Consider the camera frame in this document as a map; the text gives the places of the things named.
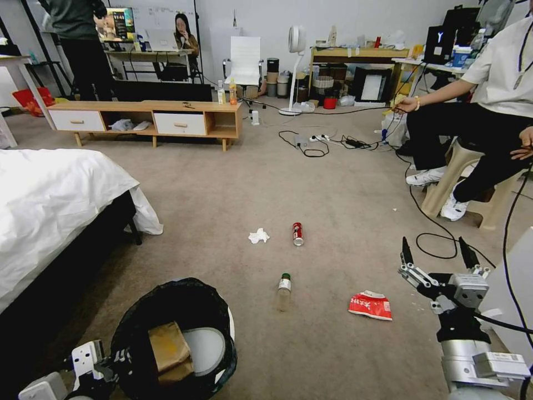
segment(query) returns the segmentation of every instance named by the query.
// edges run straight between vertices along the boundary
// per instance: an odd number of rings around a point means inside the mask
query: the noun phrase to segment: red bucket
[[[335,109],[337,106],[337,99],[334,97],[326,97],[324,99],[324,108],[325,109]]]

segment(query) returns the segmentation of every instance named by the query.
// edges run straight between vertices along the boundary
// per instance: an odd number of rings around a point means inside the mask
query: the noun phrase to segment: white fan stand
[[[301,114],[300,110],[293,109],[293,100],[294,100],[294,86],[296,84],[296,69],[300,65],[301,59],[304,58],[305,54],[305,28],[303,26],[291,26],[289,29],[289,52],[298,53],[298,58],[294,63],[293,68],[293,80],[290,86],[290,98],[289,98],[289,107],[284,107],[279,110],[281,115],[286,116],[297,116]]]

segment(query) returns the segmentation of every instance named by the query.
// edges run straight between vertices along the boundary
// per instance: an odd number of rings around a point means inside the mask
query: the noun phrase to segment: white drawer
[[[169,135],[207,135],[204,114],[154,112],[157,132]]]
[[[98,111],[50,110],[50,115],[58,131],[105,131]]]

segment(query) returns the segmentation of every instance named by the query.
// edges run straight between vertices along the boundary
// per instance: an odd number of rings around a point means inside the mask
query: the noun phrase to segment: plastic stool
[[[431,218],[439,215],[463,170],[477,162],[482,156],[483,153],[467,149],[461,145],[459,140],[455,141],[446,172],[437,185],[428,187],[426,198],[420,206],[424,214]],[[467,211],[480,214],[483,217],[480,228],[491,231],[496,229],[496,224],[501,219],[503,208],[509,200],[514,184],[522,173],[523,171],[520,171],[499,183],[488,202],[471,201],[468,204]]]

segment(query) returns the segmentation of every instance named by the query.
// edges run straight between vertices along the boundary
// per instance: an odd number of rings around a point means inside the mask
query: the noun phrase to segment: person
[[[533,0],[530,0],[533,11]],[[459,182],[440,212],[457,221],[468,202],[529,168],[533,160],[533,18],[508,26],[488,43],[463,77],[395,106],[407,113],[414,164],[407,184],[438,182],[446,170],[439,136],[458,136],[484,155]],[[477,87],[471,103],[444,103]]]
[[[93,15],[107,14],[101,0],[39,0],[50,14],[52,27],[61,41],[63,52],[74,74],[81,100],[111,101],[113,78]]]
[[[190,32],[189,19],[185,14],[178,13],[174,18],[174,24],[176,29],[174,36],[179,48],[192,50],[192,53],[188,56],[191,73],[193,73],[193,71],[198,71],[198,41]],[[187,78],[186,66],[179,63],[167,63],[163,71],[163,80],[184,81]]]

